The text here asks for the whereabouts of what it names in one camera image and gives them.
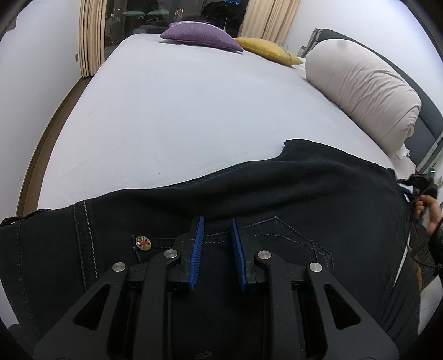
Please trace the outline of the right hand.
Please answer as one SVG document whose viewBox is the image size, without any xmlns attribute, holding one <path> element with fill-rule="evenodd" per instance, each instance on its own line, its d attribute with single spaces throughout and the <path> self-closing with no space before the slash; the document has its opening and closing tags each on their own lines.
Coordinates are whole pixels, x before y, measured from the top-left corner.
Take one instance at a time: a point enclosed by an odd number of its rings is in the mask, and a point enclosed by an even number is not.
<svg viewBox="0 0 443 360">
<path fill-rule="evenodd" d="M 442 210 L 438 200 L 430 195 L 421 195 L 414 203 L 414 211 L 416 217 L 420 217 L 424 212 L 428 214 L 426 232 L 431 236 L 442 221 Z"/>
</svg>

